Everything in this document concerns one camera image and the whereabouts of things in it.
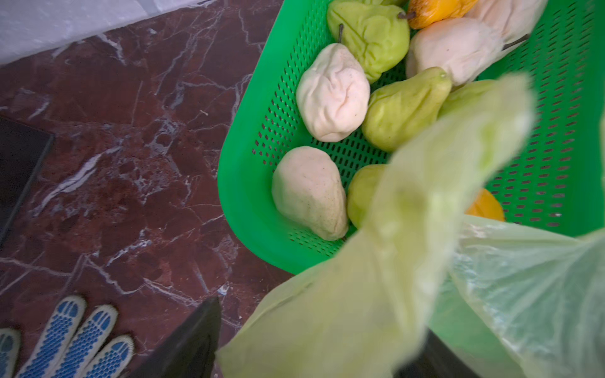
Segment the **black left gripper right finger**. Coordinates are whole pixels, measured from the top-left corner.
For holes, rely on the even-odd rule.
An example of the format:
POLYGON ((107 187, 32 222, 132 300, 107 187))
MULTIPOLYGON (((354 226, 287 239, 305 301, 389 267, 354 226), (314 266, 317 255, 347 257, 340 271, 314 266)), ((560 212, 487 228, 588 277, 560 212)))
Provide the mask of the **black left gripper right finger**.
POLYGON ((479 378, 432 331, 421 354, 394 373, 395 378, 479 378))

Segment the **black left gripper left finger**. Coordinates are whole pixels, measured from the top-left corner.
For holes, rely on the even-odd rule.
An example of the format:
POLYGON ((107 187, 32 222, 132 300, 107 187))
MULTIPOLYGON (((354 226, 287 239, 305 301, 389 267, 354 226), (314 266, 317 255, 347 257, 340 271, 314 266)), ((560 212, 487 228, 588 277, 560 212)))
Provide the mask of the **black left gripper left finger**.
POLYGON ((130 377, 210 377, 222 324, 220 299, 205 300, 130 377))

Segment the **green avocado print plastic bag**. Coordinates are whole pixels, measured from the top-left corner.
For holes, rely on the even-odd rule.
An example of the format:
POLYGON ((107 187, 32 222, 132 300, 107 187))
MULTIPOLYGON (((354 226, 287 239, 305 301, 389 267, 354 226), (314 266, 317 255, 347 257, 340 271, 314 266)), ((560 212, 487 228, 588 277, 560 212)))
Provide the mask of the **green avocado print plastic bag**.
POLYGON ((604 232, 469 217, 535 119, 530 76, 496 80, 393 154, 362 228, 273 289, 217 352, 226 377, 390 377, 451 280, 527 377, 604 375, 604 232))

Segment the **orange pear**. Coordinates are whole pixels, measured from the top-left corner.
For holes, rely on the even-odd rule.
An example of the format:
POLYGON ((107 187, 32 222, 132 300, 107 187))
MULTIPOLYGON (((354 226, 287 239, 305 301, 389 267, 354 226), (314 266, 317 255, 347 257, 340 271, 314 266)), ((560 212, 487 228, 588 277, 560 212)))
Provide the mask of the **orange pear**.
POLYGON ((442 20, 463 17, 476 4, 477 0, 411 0, 408 13, 400 18, 408 20, 414 30, 420 30, 442 20))
POLYGON ((473 204, 466 211, 466 215, 506 221, 502 206, 487 189, 481 190, 473 204))

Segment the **blue white work glove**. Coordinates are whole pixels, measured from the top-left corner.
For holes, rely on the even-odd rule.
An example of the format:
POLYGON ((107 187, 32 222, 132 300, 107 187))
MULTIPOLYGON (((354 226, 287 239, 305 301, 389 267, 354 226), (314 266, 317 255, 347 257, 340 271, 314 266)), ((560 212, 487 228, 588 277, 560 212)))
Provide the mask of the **blue white work glove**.
POLYGON ((56 305, 27 362, 16 371, 21 333, 1 329, 2 377, 119 377, 131 362, 130 335, 109 340, 118 320, 112 305, 96 307, 84 318, 86 300, 70 295, 56 305))

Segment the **green pear lower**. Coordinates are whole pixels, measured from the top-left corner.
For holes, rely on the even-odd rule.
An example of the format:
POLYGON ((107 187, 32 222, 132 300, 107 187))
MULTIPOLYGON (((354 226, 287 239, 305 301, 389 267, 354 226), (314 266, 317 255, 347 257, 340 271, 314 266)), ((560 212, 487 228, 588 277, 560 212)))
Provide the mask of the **green pear lower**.
POLYGON ((372 203, 377 186, 386 170, 386 164, 367 165, 354 175, 348 188, 348 218, 361 228, 366 211, 372 203))

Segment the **white pear front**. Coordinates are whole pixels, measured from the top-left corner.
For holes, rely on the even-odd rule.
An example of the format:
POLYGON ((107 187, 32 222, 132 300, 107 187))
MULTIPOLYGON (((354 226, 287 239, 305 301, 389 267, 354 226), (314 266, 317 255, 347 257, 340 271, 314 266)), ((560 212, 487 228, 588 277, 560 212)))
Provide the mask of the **white pear front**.
POLYGON ((324 151, 301 146, 288 151, 273 175, 277 210, 327 241, 348 232, 347 197, 337 165, 324 151))

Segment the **white pear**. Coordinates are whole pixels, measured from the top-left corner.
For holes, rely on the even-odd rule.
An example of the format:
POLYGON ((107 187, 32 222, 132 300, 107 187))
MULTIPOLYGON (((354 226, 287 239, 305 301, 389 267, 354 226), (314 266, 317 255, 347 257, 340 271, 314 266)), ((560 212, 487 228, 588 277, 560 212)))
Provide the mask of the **white pear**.
POLYGON ((370 83, 345 45, 325 47, 302 75, 296 102, 307 131, 324 143, 349 137, 363 123, 370 83))
POLYGON ((475 80, 503 50, 498 31, 471 18, 436 22, 411 39, 406 57, 406 77, 432 67, 443 69, 455 87, 475 80))
POLYGON ((327 241, 348 232, 347 197, 337 165, 324 151, 301 146, 288 151, 273 175, 277 210, 327 241))
POLYGON ((479 20, 501 34, 503 52, 529 39, 548 0, 479 0, 465 17, 479 20))

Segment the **green plastic perforated basket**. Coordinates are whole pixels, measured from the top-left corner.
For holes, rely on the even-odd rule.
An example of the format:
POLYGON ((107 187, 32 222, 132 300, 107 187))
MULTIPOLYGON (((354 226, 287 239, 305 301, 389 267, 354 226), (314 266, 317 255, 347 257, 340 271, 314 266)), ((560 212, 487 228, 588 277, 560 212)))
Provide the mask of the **green plastic perforated basket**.
MULTIPOLYGON (((389 160, 361 132, 339 143, 315 140, 296 105, 300 77, 332 42, 326 1, 286 1, 222 148, 217 185, 236 237, 262 260, 297 274, 331 258, 325 241, 282 217, 271 195, 274 170, 291 149, 326 152, 349 184, 389 160)), ((604 224, 600 121, 604 105, 604 4, 550 1, 528 41, 489 67, 485 80, 527 72, 537 120, 526 147, 488 183, 510 223, 566 236, 604 224)))

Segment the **green pear middle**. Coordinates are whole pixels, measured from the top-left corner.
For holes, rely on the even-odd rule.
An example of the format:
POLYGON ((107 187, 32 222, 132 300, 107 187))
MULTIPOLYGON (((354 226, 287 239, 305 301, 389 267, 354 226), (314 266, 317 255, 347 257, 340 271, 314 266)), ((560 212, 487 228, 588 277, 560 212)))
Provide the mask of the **green pear middle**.
POLYGON ((363 135, 382 151, 396 151, 436 121, 451 89, 452 80, 439 67, 377 89, 370 96, 363 135))

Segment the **green pear front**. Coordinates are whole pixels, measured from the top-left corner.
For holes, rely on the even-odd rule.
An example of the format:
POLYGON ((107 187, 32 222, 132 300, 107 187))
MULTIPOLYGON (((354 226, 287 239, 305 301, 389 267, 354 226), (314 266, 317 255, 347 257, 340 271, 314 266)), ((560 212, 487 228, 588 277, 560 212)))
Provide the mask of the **green pear front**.
POLYGON ((452 111, 458 110, 461 106, 477 102, 478 99, 494 87, 495 83, 495 80, 479 80, 468 83, 453 91, 444 101, 438 113, 438 118, 442 118, 452 111))

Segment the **white pear upper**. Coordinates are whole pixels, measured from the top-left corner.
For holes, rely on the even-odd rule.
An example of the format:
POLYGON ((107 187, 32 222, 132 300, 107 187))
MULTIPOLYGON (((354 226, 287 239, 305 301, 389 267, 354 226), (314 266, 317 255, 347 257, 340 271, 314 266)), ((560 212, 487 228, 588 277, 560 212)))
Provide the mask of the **white pear upper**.
POLYGON ((443 69, 455 87, 475 80, 503 50, 498 31, 471 18, 436 22, 411 39, 406 57, 406 77, 432 67, 443 69))

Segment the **green pear with stem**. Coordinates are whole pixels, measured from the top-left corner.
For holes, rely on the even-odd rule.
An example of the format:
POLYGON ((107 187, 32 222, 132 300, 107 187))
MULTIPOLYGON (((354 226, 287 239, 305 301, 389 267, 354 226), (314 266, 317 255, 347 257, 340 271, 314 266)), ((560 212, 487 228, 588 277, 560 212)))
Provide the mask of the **green pear with stem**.
POLYGON ((327 25, 374 83, 397 66, 409 50, 411 32, 404 1, 333 1, 327 25))

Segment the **white pear far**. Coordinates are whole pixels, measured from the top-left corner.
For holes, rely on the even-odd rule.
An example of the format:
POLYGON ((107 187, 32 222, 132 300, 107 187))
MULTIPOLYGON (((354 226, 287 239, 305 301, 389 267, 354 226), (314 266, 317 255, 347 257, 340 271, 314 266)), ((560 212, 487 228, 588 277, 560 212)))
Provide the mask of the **white pear far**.
POLYGON ((465 17, 479 20, 501 34, 503 52, 529 39, 548 0, 479 0, 465 17))

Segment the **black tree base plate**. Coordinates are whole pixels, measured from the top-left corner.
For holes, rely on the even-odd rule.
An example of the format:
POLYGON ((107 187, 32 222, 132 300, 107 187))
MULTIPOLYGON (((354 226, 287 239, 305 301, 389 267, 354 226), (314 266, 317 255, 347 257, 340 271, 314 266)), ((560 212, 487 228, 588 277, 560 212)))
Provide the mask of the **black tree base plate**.
POLYGON ((7 118, 1 119, 1 240, 5 240, 55 136, 7 118))

